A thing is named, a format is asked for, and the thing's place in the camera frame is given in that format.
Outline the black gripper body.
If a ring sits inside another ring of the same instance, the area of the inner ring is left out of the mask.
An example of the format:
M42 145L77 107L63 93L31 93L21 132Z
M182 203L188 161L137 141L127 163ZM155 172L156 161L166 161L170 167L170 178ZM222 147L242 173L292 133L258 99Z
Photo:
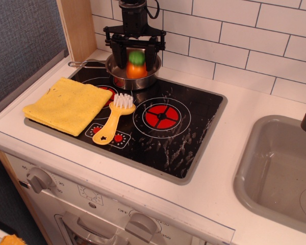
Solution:
M159 16L160 7L157 7L155 15L150 13L147 6L122 6L121 11L122 25L104 27L106 46L138 49L152 47L156 53L165 50L166 32L148 24L148 18L156 19Z

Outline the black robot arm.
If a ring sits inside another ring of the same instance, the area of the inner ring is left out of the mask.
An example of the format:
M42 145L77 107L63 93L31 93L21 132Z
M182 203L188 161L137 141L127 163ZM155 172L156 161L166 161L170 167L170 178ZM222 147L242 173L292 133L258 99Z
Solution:
M112 50L119 68L125 68L128 61L126 49L144 49L146 70L151 71L157 53L165 49L166 31L151 27L148 18L156 19L160 5L153 16L147 7L147 1L119 1L122 12L122 25L104 27L106 46Z

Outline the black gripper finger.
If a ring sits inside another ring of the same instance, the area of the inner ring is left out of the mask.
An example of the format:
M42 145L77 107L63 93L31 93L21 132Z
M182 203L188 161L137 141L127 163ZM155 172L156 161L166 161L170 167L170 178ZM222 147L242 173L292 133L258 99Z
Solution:
M128 61L126 47L122 43L111 41L111 49L117 66L126 68Z
M158 52L158 45L155 43L150 43L145 48L145 63L146 63L146 70L151 71L156 61L156 56Z

